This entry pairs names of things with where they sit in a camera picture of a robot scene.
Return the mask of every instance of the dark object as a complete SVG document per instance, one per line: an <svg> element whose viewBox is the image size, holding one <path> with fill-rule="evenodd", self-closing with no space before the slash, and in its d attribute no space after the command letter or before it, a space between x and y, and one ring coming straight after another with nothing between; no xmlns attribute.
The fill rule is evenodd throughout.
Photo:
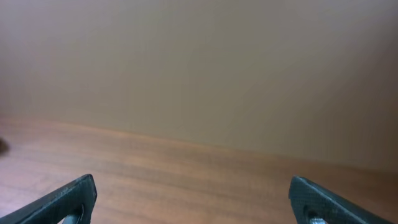
<svg viewBox="0 0 398 224"><path fill-rule="evenodd" d="M293 177L289 199L298 224L392 224L303 177Z"/></svg>
<svg viewBox="0 0 398 224"><path fill-rule="evenodd" d="M94 179L84 175L25 207L0 218L0 224L89 224L97 198Z"/></svg>

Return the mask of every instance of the beige wall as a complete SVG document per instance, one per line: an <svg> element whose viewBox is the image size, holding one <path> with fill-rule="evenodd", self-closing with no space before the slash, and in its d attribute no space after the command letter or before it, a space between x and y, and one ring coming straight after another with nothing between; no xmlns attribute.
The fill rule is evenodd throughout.
<svg viewBox="0 0 398 224"><path fill-rule="evenodd" d="M0 113L398 171L396 0L0 0Z"/></svg>

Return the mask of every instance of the wooden table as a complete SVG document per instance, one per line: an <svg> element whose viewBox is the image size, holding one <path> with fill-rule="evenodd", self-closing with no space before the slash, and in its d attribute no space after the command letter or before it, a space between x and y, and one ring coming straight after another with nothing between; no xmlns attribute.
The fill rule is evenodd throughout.
<svg viewBox="0 0 398 224"><path fill-rule="evenodd" d="M302 175L398 223L398 175L46 121L0 119L0 216L83 175L92 223L295 223Z"/></svg>

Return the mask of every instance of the background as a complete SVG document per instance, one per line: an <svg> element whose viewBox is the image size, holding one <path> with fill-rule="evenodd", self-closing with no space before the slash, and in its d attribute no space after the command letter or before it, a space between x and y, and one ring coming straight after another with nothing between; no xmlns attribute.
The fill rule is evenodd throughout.
<svg viewBox="0 0 398 224"><path fill-rule="evenodd" d="M0 0L0 114L398 171L396 0Z"/></svg>

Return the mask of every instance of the wooden surface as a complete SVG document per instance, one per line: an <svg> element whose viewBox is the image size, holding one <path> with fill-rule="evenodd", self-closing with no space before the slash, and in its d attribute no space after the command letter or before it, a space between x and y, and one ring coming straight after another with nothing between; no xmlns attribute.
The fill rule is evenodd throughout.
<svg viewBox="0 0 398 224"><path fill-rule="evenodd" d="M295 223L295 174L398 222L395 174L44 121L0 119L0 136L1 216L91 173L92 223Z"/></svg>

